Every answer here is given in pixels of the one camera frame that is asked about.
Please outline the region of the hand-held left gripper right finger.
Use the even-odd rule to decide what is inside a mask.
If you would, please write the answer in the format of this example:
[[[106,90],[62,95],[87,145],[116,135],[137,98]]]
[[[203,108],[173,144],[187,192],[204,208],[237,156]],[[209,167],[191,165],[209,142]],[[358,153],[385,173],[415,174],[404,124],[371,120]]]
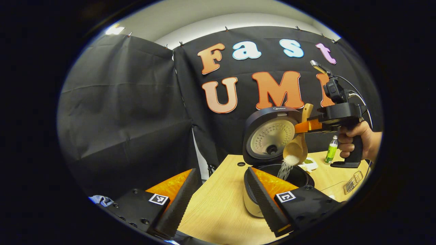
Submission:
[[[312,185],[296,187],[253,167],[248,167],[246,179],[276,237],[307,230],[341,208],[341,202]]]

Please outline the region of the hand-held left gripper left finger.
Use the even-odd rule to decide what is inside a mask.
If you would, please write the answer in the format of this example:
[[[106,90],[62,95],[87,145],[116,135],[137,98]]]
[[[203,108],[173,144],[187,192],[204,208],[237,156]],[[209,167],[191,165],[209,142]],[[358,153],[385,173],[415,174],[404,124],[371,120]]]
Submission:
[[[170,239],[176,235],[200,180],[197,168],[172,177],[142,175],[102,208],[140,233]]]

